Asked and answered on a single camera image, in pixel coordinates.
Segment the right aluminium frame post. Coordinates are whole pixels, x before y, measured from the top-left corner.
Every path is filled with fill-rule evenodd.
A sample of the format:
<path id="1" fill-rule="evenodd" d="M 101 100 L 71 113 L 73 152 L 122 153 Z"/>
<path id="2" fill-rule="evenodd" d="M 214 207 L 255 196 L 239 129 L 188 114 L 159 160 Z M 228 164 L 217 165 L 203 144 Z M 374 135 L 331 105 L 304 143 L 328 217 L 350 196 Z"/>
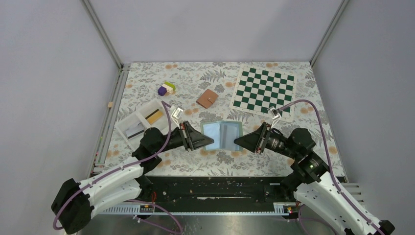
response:
<path id="1" fill-rule="evenodd" d="M 311 59 L 310 59 L 310 65 L 311 67 L 314 67 L 316 64 L 320 54 L 324 50 L 325 45 L 327 44 L 328 40 L 331 37 L 331 34 L 334 32 L 337 24 L 339 23 L 343 13 L 345 12 L 350 0 L 342 0 L 338 9 L 336 10 L 332 20 L 330 21 L 325 33 L 323 34 L 323 37 L 321 41 L 319 42 L 315 52 L 313 53 Z"/>

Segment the controller board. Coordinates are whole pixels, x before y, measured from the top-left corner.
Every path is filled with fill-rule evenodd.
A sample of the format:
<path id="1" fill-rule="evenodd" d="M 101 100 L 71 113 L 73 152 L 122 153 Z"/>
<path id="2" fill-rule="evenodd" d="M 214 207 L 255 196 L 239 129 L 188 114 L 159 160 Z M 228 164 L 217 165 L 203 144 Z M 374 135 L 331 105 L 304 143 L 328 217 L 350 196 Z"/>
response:
<path id="1" fill-rule="evenodd" d="M 155 207 L 148 204 L 142 204 L 139 206 L 139 212 L 140 213 L 153 213 L 155 210 Z"/>
<path id="2" fill-rule="evenodd" d="M 295 205 L 283 205 L 283 213 L 292 214 L 298 213 L 300 207 Z"/>

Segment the left controller board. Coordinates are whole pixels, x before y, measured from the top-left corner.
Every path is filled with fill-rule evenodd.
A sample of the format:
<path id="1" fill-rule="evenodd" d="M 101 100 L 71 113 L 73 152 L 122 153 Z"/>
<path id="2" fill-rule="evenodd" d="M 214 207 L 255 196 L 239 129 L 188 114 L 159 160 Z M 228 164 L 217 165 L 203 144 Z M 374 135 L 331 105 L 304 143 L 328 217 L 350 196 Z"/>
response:
<path id="1" fill-rule="evenodd" d="M 139 212 L 140 213 L 153 213 L 155 210 L 155 207 L 148 204 L 142 204 L 139 206 Z"/>

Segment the brown leather wallet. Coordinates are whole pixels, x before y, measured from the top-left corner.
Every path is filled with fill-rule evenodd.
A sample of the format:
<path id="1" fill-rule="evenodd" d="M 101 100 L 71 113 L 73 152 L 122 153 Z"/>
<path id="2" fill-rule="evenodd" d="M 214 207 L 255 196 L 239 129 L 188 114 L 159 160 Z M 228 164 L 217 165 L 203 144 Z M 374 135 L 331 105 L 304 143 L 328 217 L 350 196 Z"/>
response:
<path id="1" fill-rule="evenodd" d="M 196 100 L 196 103 L 205 109 L 211 107 L 218 98 L 218 94 L 210 89 L 206 89 L 203 94 Z"/>

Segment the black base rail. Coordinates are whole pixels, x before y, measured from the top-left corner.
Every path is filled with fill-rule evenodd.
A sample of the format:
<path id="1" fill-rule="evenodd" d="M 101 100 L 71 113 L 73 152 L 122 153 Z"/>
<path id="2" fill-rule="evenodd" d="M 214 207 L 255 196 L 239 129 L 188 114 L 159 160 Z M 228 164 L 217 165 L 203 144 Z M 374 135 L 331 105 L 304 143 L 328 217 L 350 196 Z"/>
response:
<path id="1" fill-rule="evenodd" d="M 160 206 L 193 208 L 211 205 L 294 203 L 293 192 L 302 182 L 286 177 L 143 176 L 138 200 Z"/>

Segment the green card holder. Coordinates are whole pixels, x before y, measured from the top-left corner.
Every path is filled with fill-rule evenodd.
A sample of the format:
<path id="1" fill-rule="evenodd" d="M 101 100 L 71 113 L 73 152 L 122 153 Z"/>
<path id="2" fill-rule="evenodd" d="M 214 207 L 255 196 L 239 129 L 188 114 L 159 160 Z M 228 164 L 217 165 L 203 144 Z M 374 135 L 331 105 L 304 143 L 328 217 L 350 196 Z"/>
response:
<path id="1" fill-rule="evenodd" d="M 202 134 L 214 139 L 214 143 L 207 145 L 204 147 L 204 150 L 211 151 L 211 150 L 225 150 L 222 148 L 222 132 L 224 129 L 224 125 L 230 124 L 230 125 L 238 125 L 240 130 L 240 137 L 243 136 L 243 128 L 242 128 L 242 122 L 239 121 L 215 121 L 215 122 L 204 122 L 201 123 L 201 131 Z M 242 147 L 238 146 L 239 148 L 237 150 L 233 151 L 242 151 Z"/>

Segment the clear plastic divided tray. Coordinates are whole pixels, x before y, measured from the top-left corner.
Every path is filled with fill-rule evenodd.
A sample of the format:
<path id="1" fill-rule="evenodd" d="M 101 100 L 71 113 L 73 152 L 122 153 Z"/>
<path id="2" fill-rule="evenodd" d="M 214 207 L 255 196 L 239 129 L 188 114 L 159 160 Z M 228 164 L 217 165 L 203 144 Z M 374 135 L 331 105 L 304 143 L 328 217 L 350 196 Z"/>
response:
<path id="1" fill-rule="evenodd" d="M 146 121 L 145 117 L 148 116 L 153 111 L 155 111 L 156 109 L 159 109 L 160 111 L 163 112 L 163 117 L 161 117 L 154 124 L 150 125 Z M 132 150 L 136 150 L 139 147 L 140 140 L 144 136 L 144 132 L 135 136 L 134 138 L 127 139 L 125 131 L 131 127 L 137 127 L 137 126 L 143 127 L 144 132 L 145 130 L 154 127 L 154 128 L 158 128 L 162 132 L 162 134 L 167 134 L 168 121 L 167 121 L 166 112 L 161 103 L 161 100 L 154 99 L 141 106 L 136 107 L 136 110 L 134 112 L 132 112 L 125 118 L 121 119 L 121 121 L 119 121 L 119 123 L 115 125 L 116 130 L 120 133 L 122 138 L 126 141 L 128 146 Z"/>

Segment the grey card in tray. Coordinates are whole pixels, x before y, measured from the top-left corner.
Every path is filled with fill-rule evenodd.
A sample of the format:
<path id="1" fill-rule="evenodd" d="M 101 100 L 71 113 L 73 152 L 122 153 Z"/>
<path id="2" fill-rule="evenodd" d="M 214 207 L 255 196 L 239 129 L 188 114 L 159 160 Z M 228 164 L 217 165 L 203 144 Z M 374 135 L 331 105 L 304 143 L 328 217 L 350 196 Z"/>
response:
<path id="1" fill-rule="evenodd" d="M 144 128 L 137 126 L 137 127 L 131 127 L 127 129 L 125 131 L 125 134 L 126 134 L 127 139 L 131 139 L 143 132 L 144 132 Z"/>

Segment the purple toy block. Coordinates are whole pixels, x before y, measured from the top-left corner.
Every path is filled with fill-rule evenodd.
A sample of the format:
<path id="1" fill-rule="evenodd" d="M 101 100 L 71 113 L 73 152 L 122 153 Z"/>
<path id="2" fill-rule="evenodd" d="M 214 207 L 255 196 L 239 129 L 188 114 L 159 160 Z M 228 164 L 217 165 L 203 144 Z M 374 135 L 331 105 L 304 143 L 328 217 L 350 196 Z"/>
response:
<path id="1" fill-rule="evenodd" d="M 161 86 L 158 89 L 158 95 L 160 95 L 160 96 L 164 96 L 167 92 L 168 91 L 167 91 L 167 88 L 166 87 Z"/>

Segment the cream toy block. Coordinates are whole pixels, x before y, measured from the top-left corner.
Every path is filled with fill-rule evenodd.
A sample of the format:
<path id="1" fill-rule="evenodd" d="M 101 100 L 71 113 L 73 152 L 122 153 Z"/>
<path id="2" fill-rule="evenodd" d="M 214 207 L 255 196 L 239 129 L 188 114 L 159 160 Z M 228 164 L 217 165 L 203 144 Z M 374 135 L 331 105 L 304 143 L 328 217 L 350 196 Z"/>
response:
<path id="1" fill-rule="evenodd" d="M 171 86 L 169 86 L 165 83 L 162 85 L 162 87 L 166 89 L 166 94 L 173 94 L 174 93 L 173 87 L 171 87 Z"/>

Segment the right controller board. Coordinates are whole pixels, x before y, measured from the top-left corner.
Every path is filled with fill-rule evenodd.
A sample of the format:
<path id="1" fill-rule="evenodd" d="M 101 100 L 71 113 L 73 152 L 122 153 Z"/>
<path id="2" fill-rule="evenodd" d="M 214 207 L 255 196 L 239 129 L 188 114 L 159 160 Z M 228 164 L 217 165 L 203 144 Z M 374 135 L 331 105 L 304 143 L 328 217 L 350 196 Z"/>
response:
<path id="1" fill-rule="evenodd" d="M 283 205 L 283 213 L 292 214 L 298 213 L 300 207 L 295 205 Z"/>

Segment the floral table cloth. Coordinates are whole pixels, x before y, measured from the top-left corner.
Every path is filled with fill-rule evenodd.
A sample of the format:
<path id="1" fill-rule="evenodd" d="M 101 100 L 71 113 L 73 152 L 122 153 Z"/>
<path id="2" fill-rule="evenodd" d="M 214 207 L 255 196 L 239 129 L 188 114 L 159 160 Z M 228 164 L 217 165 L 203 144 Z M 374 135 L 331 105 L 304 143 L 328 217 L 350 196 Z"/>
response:
<path id="1" fill-rule="evenodd" d="M 133 63 L 126 80 L 116 120 L 121 121 L 136 107 L 159 99 L 159 86 L 170 82 L 176 91 L 163 97 L 171 105 L 184 109 L 183 120 L 199 129 L 204 122 L 233 120 L 242 122 L 243 132 L 256 130 L 268 116 L 258 116 L 229 108 L 241 62 L 165 62 Z M 335 139 L 324 110 L 313 70 L 309 62 L 256 62 L 255 66 L 297 74 L 296 99 L 307 103 L 293 106 L 292 122 L 280 121 L 277 129 L 289 135 L 295 128 L 307 128 L 316 142 L 315 152 L 322 158 L 330 154 L 337 176 L 345 176 Z M 196 100 L 210 89 L 218 94 L 215 103 L 205 109 Z M 161 163 L 151 175 L 171 176 L 286 176 L 291 173 L 292 160 L 272 151 L 260 155 L 247 150 L 227 151 L 198 149 L 185 151 L 176 148 L 161 154 Z"/>

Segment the perforated metal strip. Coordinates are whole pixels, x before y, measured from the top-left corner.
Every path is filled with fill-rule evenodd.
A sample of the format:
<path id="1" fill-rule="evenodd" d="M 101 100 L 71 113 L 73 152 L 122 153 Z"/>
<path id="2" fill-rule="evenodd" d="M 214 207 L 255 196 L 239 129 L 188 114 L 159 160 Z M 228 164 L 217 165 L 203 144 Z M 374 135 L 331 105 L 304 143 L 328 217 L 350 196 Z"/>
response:
<path id="1" fill-rule="evenodd" d="M 142 204 L 119 204 L 104 211 L 100 214 L 108 215 L 163 215 L 165 212 L 155 207 L 153 213 L 140 213 L 139 206 Z M 164 205 L 163 207 L 172 215 L 277 215 L 288 216 L 291 214 L 283 213 L 283 205 L 296 205 L 296 203 L 264 203 L 264 204 L 244 204 L 232 207 L 230 205 L 223 205 L 217 208 L 211 205 L 195 206 L 193 208 L 186 208 L 185 206 Z"/>

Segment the lime green toy block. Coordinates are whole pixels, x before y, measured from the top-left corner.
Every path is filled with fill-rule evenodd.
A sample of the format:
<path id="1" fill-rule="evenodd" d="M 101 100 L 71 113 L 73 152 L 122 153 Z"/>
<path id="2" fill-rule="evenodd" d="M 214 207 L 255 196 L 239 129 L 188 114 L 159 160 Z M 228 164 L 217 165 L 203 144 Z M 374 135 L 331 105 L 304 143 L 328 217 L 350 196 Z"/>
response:
<path id="1" fill-rule="evenodd" d="M 174 84 L 172 84 L 170 82 L 167 82 L 167 81 L 164 84 L 166 84 L 167 86 L 171 87 L 173 91 L 176 90 L 176 86 Z"/>

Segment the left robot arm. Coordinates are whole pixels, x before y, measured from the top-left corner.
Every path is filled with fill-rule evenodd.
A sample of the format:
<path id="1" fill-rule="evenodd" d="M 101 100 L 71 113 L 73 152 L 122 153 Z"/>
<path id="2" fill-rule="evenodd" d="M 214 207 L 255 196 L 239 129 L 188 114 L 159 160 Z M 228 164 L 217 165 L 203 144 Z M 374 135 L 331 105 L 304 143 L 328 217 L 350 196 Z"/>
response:
<path id="1" fill-rule="evenodd" d="M 161 162 L 159 153 L 178 147 L 192 151 L 212 143 L 214 139 L 195 130 L 188 121 L 167 134 L 155 127 L 146 129 L 138 149 L 122 163 L 86 180 L 71 178 L 62 184 L 51 205 L 54 229 L 74 234 L 101 211 L 138 198 L 149 184 L 144 175 Z"/>

